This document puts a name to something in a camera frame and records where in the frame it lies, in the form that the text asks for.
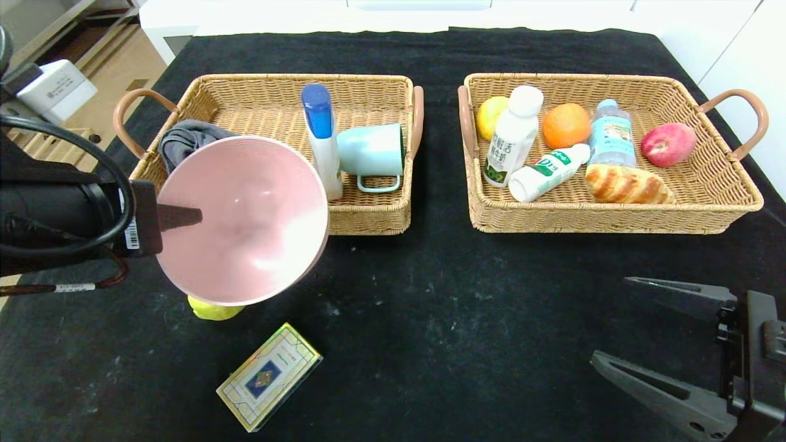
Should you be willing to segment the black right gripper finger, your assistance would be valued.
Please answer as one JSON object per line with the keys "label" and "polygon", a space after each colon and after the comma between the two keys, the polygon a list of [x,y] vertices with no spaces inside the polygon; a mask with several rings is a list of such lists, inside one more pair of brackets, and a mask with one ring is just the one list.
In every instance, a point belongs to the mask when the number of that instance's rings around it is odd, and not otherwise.
{"label": "black right gripper finger", "polygon": [[726,401],[715,392],[699,388],[594,351],[590,363],[597,372],[626,394],[697,441],[722,441],[737,426]]}
{"label": "black right gripper finger", "polygon": [[738,298],[725,287],[650,277],[627,276],[624,280],[645,288],[649,299],[666,308],[708,322],[724,319],[736,310]]}

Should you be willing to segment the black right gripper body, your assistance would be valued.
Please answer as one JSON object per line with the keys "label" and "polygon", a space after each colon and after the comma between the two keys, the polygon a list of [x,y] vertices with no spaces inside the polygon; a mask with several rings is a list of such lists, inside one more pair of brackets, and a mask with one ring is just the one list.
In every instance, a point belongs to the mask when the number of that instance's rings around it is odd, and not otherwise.
{"label": "black right gripper body", "polygon": [[765,441],[784,428],[784,321],[772,295],[747,291],[730,316],[722,397],[736,426],[726,441]]}

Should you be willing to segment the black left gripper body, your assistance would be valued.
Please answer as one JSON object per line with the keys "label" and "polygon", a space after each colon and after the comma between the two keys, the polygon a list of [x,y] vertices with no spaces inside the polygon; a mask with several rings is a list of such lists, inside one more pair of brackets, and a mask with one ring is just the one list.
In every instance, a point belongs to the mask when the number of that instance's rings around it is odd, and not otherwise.
{"label": "black left gripper body", "polygon": [[[159,254],[163,249],[155,185],[147,180],[132,180],[135,211],[126,229],[104,243],[121,257]],[[68,239],[98,237],[113,226],[126,209],[116,184],[67,185],[66,196],[58,199],[58,229]]]}

